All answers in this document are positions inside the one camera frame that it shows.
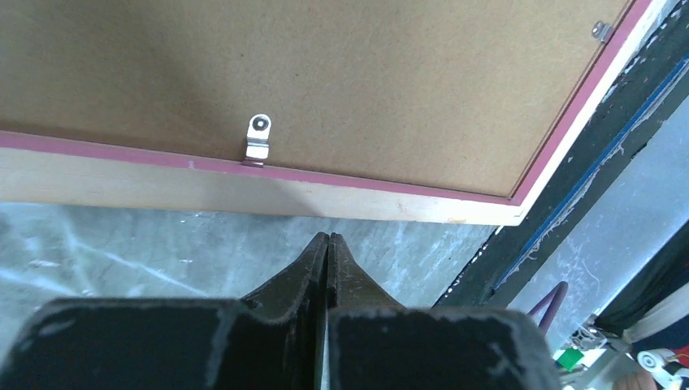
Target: green object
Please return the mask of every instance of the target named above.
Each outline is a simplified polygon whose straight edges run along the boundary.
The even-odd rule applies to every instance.
[[[557,359],[557,362],[560,363],[561,366],[565,367],[568,371],[572,371],[576,366],[577,363],[581,362],[581,359],[583,358],[583,353],[574,348],[568,348],[560,357]]]

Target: screw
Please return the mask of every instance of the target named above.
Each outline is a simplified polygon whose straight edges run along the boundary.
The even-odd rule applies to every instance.
[[[268,118],[266,118],[265,116],[258,116],[253,120],[251,126],[254,130],[262,132],[263,130],[268,128],[268,124]]]

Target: frame backing board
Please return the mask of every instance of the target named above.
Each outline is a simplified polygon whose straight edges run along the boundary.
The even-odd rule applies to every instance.
[[[0,125],[509,197],[625,5],[8,0]]]

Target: metal hanging clip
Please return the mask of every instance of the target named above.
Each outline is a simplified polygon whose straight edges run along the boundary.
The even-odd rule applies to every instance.
[[[271,134],[271,119],[268,115],[257,114],[249,121],[246,131],[246,155],[244,165],[263,167],[268,158],[268,136]]]
[[[591,29],[591,35],[603,43],[608,43],[608,41],[610,41],[610,37],[613,35],[613,32],[613,26],[605,23],[602,20],[596,22]]]

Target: gray floor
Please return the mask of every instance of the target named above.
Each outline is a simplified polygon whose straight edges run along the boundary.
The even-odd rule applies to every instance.
[[[0,359],[58,296],[240,297],[319,231],[407,306],[430,306],[493,227],[0,204]]]

